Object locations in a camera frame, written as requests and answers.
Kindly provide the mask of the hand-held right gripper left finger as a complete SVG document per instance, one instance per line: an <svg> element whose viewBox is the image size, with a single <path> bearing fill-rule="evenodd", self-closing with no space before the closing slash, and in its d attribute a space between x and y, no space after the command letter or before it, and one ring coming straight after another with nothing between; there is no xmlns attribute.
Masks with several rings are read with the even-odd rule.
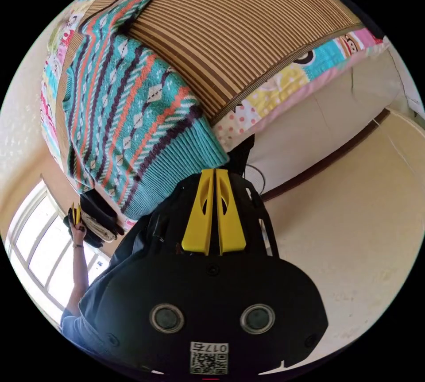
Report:
<svg viewBox="0 0 425 382"><path fill-rule="evenodd" d="M213 200L214 169L203 170L182 239L182 249L195 254L209 254Z"/></svg>

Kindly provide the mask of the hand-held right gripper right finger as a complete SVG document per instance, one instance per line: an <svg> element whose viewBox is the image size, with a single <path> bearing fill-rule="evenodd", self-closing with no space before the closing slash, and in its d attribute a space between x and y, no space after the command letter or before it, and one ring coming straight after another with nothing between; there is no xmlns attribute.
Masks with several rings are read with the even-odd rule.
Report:
<svg viewBox="0 0 425 382"><path fill-rule="evenodd" d="M227 170L216 169L217 224L220 254L245 250L246 240Z"/></svg>

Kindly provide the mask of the person's left hand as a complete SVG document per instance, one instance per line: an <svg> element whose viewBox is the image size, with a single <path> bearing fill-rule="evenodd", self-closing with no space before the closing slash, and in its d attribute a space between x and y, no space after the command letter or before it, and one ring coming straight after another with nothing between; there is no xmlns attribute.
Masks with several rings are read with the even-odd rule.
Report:
<svg viewBox="0 0 425 382"><path fill-rule="evenodd" d="M86 227L83 223L78 223L76 225L71 225L71 234L73 239L74 247L83 247L85 235L86 235Z"/></svg>

